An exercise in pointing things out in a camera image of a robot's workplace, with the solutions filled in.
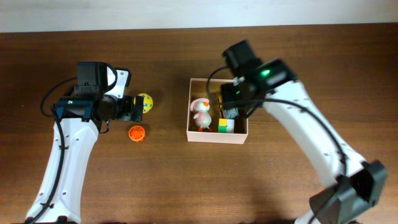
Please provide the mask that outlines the grey yellow toy truck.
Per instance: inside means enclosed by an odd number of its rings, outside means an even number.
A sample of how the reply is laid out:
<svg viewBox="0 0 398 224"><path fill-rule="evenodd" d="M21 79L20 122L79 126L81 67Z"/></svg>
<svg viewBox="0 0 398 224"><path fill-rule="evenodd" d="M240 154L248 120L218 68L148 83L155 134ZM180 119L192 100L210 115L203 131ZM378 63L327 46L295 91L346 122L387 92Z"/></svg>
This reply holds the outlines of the grey yellow toy truck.
<svg viewBox="0 0 398 224"><path fill-rule="evenodd" d="M239 111L237 108L232 109L224 109L222 106L222 96L218 97L218 108L220 109L220 118L224 119L238 119L239 118Z"/></svg>

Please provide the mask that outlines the colourful puzzle cube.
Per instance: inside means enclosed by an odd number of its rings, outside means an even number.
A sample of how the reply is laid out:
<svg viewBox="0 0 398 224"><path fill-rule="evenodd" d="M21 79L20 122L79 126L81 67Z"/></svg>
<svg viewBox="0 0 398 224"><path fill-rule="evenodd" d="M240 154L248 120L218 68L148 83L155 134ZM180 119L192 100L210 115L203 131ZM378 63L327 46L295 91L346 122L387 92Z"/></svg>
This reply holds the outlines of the colourful puzzle cube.
<svg viewBox="0 0 398 224"><path fill-rule="evenodd" d="M218 132L219 133L234 133L234 120L220 118L218 120Z"/></svg>

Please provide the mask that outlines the white duck toy pink hat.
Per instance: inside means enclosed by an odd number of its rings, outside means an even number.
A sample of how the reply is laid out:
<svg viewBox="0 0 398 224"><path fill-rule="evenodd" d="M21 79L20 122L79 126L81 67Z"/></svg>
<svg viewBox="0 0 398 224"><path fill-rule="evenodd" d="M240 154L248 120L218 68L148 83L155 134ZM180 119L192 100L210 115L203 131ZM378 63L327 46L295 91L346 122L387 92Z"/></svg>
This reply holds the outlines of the white duck toy pink hat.
<svg viewBox="0 0 398 224"><path fill-rule="evenodd" d="M212 119L209 110L210 101L207 98L198 98L190 103L190 111L193 113L193 120L199 132L203 132L205 129L213 132L210 128Z"/></svg>

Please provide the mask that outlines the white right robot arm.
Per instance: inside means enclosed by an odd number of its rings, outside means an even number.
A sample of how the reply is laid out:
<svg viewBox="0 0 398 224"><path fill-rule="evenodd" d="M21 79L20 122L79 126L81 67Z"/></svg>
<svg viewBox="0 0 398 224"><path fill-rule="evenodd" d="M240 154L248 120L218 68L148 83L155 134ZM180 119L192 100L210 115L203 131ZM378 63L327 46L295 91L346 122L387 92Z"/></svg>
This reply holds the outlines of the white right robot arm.
<svg viewBox="0 0 398 224"><path fill-rule="evenodd" d="M354 223L379 202L386 167L356 152L318 110L300 81L273 86L259 96L250 96L242 85L234 84L232 98L221 103L224 109L263 107L310 161L324 190L310 198L309 211L296 223Z"/></svg>

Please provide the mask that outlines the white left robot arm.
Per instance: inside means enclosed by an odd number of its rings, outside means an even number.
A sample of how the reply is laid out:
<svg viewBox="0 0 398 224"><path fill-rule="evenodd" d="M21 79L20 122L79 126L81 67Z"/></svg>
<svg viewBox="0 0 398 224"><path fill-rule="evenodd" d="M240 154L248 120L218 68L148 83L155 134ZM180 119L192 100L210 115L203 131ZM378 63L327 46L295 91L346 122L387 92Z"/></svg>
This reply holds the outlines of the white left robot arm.
<svg viewBox="0 0 398 224"><path fill-rule="evenodd" d="M73 85L51 106L52 150L26 223L80 223L86 168L101 127L140 122L144 99L125 95L131 72L104 62L79 62Z"/></svg>

